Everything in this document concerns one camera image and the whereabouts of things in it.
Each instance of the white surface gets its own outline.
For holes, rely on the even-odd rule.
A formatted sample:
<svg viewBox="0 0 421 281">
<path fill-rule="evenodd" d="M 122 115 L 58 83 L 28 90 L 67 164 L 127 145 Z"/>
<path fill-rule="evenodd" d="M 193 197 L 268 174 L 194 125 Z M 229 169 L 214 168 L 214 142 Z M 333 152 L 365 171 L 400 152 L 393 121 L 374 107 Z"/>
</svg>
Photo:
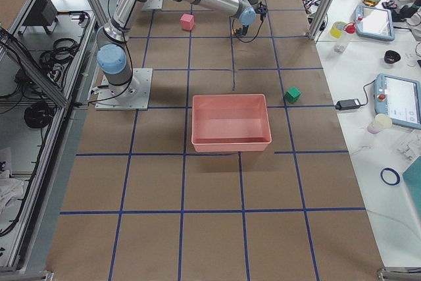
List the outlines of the white surface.
<svg viewBox="0 0 421 281">
<path fill-rule="evenodd" d="M 396 30 L 392 42 L 355 36 L 344 53 L 334 52 L 335 38 L 329 35 L 330 27 L 338 20 L 348 22 L 360 3 L 360 0 L 334 0 L 328 12 L 328 27 L 317 43 L 334 103 L 352 98 L 365 103 L 362 87 L 379 73 L 421 81 L 416 42 L 408 31 Z M 402 59 L 395 64 L 384 63 L 388 49 L 397 51 Z M 388 186 L 380 178 L 380 171 L 385 167 L 402 175 L 410 166 L 411 161 L 398 153 L 396 146 L 412 130 L 392 126 L 379 134 L 369 133 L 366 127 L 375 116 L 373 85 L 367 87 L 367 92 L 368 105 L 348 113 L 337 112 L 364 204 L 384 265 L 421 267 L 421 220 L 409 191 L 403 179 L 397 186 Z"/>
</svg>

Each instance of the red plastic bin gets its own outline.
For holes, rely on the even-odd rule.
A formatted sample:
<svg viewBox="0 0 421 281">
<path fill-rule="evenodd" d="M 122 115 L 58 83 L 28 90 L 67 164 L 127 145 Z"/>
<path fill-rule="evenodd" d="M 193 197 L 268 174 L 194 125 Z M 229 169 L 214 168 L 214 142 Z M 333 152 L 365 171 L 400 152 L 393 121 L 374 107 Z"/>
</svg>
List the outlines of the red plastic bin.
<svg viewBox="0 0 421 281">
<path fill-rule="evenodd" d="M 264 95 L 193 96 L 197 152 L 262 151 L 272 141 Z"/>
</svg>

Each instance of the blue framed tablet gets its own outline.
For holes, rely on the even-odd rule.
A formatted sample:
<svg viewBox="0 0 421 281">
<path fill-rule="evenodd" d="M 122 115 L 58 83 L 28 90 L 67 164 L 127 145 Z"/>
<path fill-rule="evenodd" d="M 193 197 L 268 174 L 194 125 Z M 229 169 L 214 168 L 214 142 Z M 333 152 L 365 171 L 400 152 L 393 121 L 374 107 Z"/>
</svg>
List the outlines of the blue framed tablet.
<svg viewBox="0 0 421 281">
<path fill-rule="evenodd" d="M 416 80 L 379 74 L 374 82 L 376 113 L 390 116 L 394 124 L 421 130 L 421 85 Z"/>
<path fill-rule="evenodd" d="M 359 16 L 362 20 L 355 25 L 359 36 L 382 41 L 395 39 L 390 10 L 359 5 L 355 9 L 355 20 Z"/>
</svg>

